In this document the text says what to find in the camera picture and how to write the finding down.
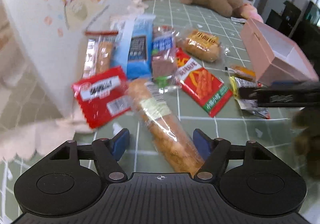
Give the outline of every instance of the green tiled floor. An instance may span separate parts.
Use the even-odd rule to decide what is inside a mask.
[[[228,65],[238,64],[251,68],[249,56],[239,37],[242,24],[232,22],[230,19],[221,17],[215,12],[202,7],[182,5],[179,0],[148,0],[145,2],[149,5],[146,12],[157,15],[155,24],[171,25],[178,30],[184,26],[192,25],[199,30],[215,34],[220,38],[222,45],[230,49],[229,57],[226,60]],[[229,85],[228,75],[224,71],[223,64],[206,62],[202,64],[212,74]],[[233,144],[244,145],[247,140],[254,139],[302,174],[308,185],[307,199],[302,207],[303,212],[317,199],[316,183],[306,176],[303,159],[295,156],[292,150],[292,138],[297,132],[290,129],[289,118],[294,113],[294,110],[270,109],[272,119],[267,121],[251,114],[243,113],[238,109],[235,100],[231,98],[215,118],[210,118],[203,109],[181,90],[166,94],[164,97],[172,111],[181,120],[185,131],[190,135],[192,135],[195,128],[200,128],[211,138],[222,137],[230,140]],[[163,156],[157,153],[149,131],[139,123],[132,112],[128,112],[113,122],[118,122],[121,126],[128,128],[131,133],[130,147],[119,161],[119,164],[129,176],[134,171],[173,171]],[[111,122],[101,127],[93,135],[77,134],[75,140],[81,144],[89,144],[95,139],[111,138],[112,132]],[[3,173],[4,178],[2,200],[5,200],[5,203],[0,204],[5,207],[2,208],[0,221],[14,220],[21,213],[12,194],[13,184],[21,173],[25,172],[40,158],[39,155],[36,155],[29,162],[16,158],[14,162],[5,162],[0,165],[0,174]],[[230,161],[228,169],[241,163],[241,160]],[[81,161],[81,165],[95,170],[91,161]]]

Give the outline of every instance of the barcode label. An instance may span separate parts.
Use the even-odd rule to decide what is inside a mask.
[[[154,83],[146,82],[144,85],[147,87],[148,91],[150,91],[151,95],[156,99],[157,102],[165,103],[163,96],[159,93],[159,89]]]
[[[107,103],[107,108],[111,116],[115,116],[123,111],[126,111],[128,108],[130,108],[128,96],[123,96]]]

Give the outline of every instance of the red snack package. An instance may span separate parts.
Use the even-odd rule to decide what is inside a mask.
[[[182,51],[176,53],[177,76],[182,90],[188,93],[211,117],[214,117],[232,96],[223,82]]]
[[[130,110],[121,66],[111,68],[72,85],[75,98],[91,128],[96,128]]]

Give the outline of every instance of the blue snack package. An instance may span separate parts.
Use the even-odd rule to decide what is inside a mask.
[[[120,16],[111,19],[111,28],[119,31],[111,66],[120,65],[128,79],[150,78],[154,15]]]

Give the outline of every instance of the pink box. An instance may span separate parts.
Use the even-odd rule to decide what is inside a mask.
[[[319,80],[299,46],[272,27],[249,19],[240,36],[260,83]]]

